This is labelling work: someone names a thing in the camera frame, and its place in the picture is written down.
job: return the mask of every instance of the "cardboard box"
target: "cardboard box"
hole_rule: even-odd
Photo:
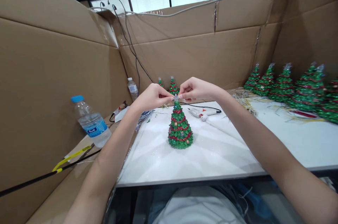
[[[138,76],[131,47],[110,11],[93,13],[75,0],[0,3],[3,190],[50,172],[82,139],[70,97],[84,95],[105,117],[124,100],[131,103],[127,77],[138,84]],[[168,87],[171,75],[177,85],[196,76],[233,89],[244,84],[256,63],[263,72],[275,62],[278,74],[292,62],[297,79],[316,60],[325,63],[326,80],[337,76],[337,13],[337,0],[223,0],[167,18],[128,15],[127,26],[154,82],[161,77]],[[120,19],[126,32],[126,18]],[[138,71],[142,92],[151,81],[140,66]],[[27,221],[65,175],[0,198],[0,222]],[[68,185],[65,180],[60,186]],[[74,197],[67,197],[66,187],[58,187],[57,201],[69,206]],[[50,207],[43,205],[43,222],[61,223],[67,210],[60,209],[63,217],[57,219],[60,212]]]

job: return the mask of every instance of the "white glue gun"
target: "white glue gun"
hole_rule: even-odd
[[[201,118],[202,121],[206,121],[208,116],[221,113],[221,111],[215,110],[215,109],[208,109],[208,110],[203,109],[203,111],[199,111],[198,109],[194,109],[194,108],[189,109],[188,108],[188,110],[191,113],[191,115],[193,115],[194,117],[197,117],[197,118]]]

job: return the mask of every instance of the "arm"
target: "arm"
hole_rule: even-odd
[[[338,195],[309,172],[285,145],[225,90],[191,78],[180,86],[185,100],[213,98],[222,107],[262,167],[306,223],[338,223]]]
[[[120,174],[142,112],[173,99],[172,94],[153,83],[135,100],[90,168],[64,223],[101,223],[109,193]]]

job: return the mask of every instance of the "water bottle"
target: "water bottle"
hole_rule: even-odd
[[[131,98],[133,99],[133,101],[135,101],[138,95],[138,90],[135,82],[133,82],[133,78],[128,78],[128,88],[131,94]]]
[[[102,148],[107,140],[112,135],[100,113],[94,112],[84,100],[82,95],[71,98],[75,103],[75,114],[78,122],[86,131],[89,137],[92,138],[96,147]]]

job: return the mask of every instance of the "green christmas tree figurine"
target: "green christmas tree figurine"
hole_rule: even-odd
[[[162,84],[162,79],[161,79],[161,77],[159,77],[158,78],[158,84],[161,86],[161,87],[163,87],[163,84]]]
[[[326,99],[332,100],[337,98],[338,95],[338,77],[330,82],[330,84],[324,88]]]
[[[316,71],[316,62],[312,62],[309,69],[300,77],[300,80],[296,81],[295,85],[299,88],[304,86]]]
[[[255,69],[252,71],[252,73],[250,74],[248,81],[245,83],[244,85],[244,89],[247,90],[253,90],[256,87],[256,83],[259,79],[259,64],[256,64]]]
[[[274,84],[274,65],[271,63],[266,71],[266,73],[260,78],[256,87],[253,89],[253,92],[258,95],[268,96],[270,88]]]
[[[170,87],[169,87],[169,93],[170,94],[178,94],[179,92],[177,91],[177,88],[176,88],[176,83],[174,81],[174,77],[172,76],[171,77],[171,82],[170,82]]]
[[[307,83],[292,96],[289,105],[303,111],[316,111],[324,99],[324,65],[320,65]]]
[[[171,115],[171,123],[169,125],[169,144],[178,149],[184,149],[193,143],[193,133],[186,117],[182,111],[177,94],[174,98],[174,110]]]
[[[322,118],[338,124],[338,77],[325,89],[328,103],[323,104],[317,112]]]
[[[288,102],[294,93],[294,86],[290,78],[291,63],[284,66],[282,73],[276,80],[276,83],[270,89],[269,98],[278,102]]]

